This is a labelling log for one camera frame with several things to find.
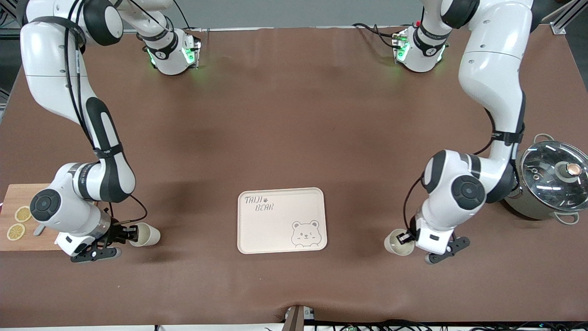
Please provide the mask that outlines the brown table mat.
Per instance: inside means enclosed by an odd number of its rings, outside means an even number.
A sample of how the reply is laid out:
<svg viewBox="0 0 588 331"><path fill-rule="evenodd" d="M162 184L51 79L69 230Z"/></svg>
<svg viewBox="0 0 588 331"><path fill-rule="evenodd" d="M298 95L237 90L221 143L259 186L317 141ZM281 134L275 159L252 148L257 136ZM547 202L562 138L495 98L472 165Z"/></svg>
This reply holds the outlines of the brown table mat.
<svg viewBox="0 0 588 331"><path fill-rule="evenodd" d="M428 159L489 140L458 83L468 39L454 31L425 74L355 28L210 32L199 69L177 77L134 35L88 46L91 86L162 236L94 263L0 252L0 327L272 323L296 304L345 322L588 320L585 215L533 223L496 203L458 226L470 247L438 265L384 249ZM240 193L291 187L323 191L325 249L240 253Z"/></svg>

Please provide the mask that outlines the cream tray with bear print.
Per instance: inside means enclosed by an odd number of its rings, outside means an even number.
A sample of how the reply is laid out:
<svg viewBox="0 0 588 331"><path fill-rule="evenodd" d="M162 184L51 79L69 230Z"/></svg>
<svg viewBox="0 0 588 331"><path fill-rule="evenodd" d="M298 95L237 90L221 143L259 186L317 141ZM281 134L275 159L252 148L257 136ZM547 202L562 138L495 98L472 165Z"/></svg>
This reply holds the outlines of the cream tray with bear print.
<svg viewBox="0 0 588 331"><path fill-rule="evenodd" d="M237 248L242 254L325 249L325 197L317 187L244 191L237 200Z"/></svg>

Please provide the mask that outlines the brown wooden post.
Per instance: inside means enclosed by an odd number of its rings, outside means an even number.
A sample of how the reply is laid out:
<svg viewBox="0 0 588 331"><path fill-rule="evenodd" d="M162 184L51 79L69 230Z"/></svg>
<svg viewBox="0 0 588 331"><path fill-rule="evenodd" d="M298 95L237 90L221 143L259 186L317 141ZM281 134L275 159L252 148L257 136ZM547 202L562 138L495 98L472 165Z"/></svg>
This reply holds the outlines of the brown wooden post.
<svg viewBox="0 0 588 331"><path fill-rule="evenodd" d="M305 306L291 306L286 311L285 323L281 331L304 331Z"/></svg>

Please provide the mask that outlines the aluminium frame profile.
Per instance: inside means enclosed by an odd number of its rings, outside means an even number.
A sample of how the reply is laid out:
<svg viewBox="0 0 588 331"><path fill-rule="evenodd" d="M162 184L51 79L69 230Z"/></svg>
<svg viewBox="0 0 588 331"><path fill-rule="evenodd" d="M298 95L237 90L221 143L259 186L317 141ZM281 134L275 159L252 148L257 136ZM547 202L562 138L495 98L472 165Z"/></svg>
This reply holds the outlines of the aluminium frame profile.
<svg viewBox="0 0 588 331"><path fill-rule="evenodd" d="M586 8L588 8L588 0L571 0L544 17L541 23L550 25L554 35L565 35L567 25Z"/></svg>
<svg viewBox="0 0 588 331"><path fill-rule="evenodd" d="M0 40L17 40L25 25L28 0L0 0Z"/></svg>

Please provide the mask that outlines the glass pot lid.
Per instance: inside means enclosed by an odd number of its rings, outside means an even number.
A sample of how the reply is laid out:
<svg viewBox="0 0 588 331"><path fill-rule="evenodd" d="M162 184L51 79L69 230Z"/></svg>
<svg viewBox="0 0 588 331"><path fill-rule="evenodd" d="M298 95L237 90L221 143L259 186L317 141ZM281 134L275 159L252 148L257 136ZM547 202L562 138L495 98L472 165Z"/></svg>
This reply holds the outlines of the glass pot lid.
<svg viewBox="0 0 588 331"><path fill-rule="evenodd" d="M539 141L521 155L519 176L544 205L562 212L588 208L588 155L555 140Z"/></svg>

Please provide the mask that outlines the white plastic cup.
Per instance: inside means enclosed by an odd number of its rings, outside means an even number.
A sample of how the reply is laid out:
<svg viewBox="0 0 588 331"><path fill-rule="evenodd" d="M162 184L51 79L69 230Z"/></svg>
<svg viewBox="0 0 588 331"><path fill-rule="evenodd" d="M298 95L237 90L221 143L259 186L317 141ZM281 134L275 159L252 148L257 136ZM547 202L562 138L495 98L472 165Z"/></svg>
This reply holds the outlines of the white plastic cup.
<svg viewBox="0 0 588 331"><path fill-rule="evenodd" d="M393 230L384 240L384 247L389 253L397 254L398 256L404 257L409 256L414 250L414 241L409 242L405 245L398 245L397 235L404 234L407 231L405 229Z"/></svg>
<svg viewBox="0 0 588 331"><path fill-rule="evenodd" d="M153 228L153 226L147 223L137 223L133 226L139 230L139 239L137 243L130 242L130 245L134 247L145 247L155 245L159 242L160 231L157 228Z"/></svg>

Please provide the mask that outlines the bamboo cutting board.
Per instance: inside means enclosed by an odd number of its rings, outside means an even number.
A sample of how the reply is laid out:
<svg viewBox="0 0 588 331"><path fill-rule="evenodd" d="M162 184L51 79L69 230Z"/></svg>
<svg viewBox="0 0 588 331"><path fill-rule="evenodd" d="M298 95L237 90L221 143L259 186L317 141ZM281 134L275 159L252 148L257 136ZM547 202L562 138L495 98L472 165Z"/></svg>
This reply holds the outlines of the bamboo cutting board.
<svg viewBox="0 0 588 331"><path fill-rule="evenodd" d="M59 245L55 244L57 231L45 228L40 235L34 235L39 225L34 218L21 223L25 227L23 237L17 240L8 238L9 228L19 224L15 218L17 210L29 206L34 195L48 186L48 183L9 184L0 210L0 251L61 251Z"/></svg>

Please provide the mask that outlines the grey-green cooking pot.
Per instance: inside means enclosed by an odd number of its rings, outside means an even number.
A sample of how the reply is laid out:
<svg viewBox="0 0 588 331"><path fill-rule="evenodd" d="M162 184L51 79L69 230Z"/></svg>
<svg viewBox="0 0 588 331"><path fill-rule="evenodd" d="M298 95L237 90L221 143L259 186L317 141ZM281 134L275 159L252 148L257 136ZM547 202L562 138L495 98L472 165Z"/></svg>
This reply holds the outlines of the grey-green cooking pot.
<svg viewBox="0 0 588 331"><path fill-rule="evenodd" d="M555 140L548 134L537 134L533 140L533 144L544 141L544 140ZM505 203L512 207L513 210L519 214L531 218L534 220L549 220L553 219L564 225L574 225L579 222L579 213L588 210L588 208L574 212L562 212L551 207L544 205L536 197L532 195L527 186L525 186L523 180L519 176L520 159L523 152L517 157L516 160L516 175L518 178L517 187L504 199Z"/></svg>

